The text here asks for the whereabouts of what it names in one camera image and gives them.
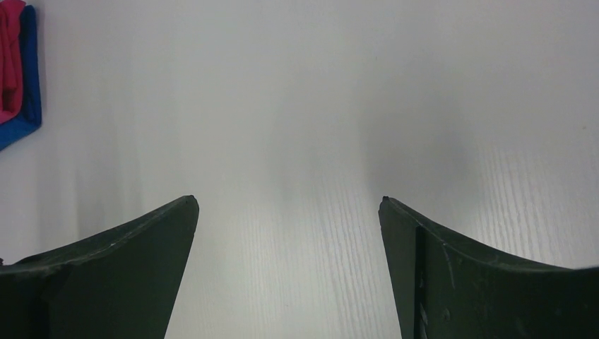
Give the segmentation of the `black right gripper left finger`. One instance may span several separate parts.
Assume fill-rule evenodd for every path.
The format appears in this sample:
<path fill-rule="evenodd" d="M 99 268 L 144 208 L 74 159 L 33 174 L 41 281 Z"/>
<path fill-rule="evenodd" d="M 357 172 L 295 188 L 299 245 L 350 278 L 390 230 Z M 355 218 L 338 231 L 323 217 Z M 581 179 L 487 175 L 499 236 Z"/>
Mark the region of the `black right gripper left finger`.
<path fill-rule="evenodd" d="M 164 338 L 199 216 L 182 196 L 1 267 L 2 338 Z"/>

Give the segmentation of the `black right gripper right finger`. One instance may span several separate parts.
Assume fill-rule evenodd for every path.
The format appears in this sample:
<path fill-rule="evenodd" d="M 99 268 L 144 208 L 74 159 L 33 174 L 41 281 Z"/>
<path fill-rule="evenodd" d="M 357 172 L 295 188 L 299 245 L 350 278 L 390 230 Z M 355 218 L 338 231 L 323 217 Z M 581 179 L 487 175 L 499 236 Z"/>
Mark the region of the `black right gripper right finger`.
<path fill-rule="evenodd" d="M 381 235 L 403 338 L 597 338 L 598 269 L 495 249 L 385 196 Z"/>

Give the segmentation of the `magenta t shirt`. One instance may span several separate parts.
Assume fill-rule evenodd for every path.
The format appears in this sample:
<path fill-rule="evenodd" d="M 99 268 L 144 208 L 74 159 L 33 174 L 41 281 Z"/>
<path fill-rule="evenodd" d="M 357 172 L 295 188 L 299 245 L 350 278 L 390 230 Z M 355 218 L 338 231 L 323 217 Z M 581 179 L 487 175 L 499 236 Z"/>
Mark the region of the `magenta t shirt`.
<path fill-rule="evenodd" d="M 1 123 L 19 113 L 23 101 L 23 70 L 20 54 L 20 15 L 25 2 L 1 1 Z"/>

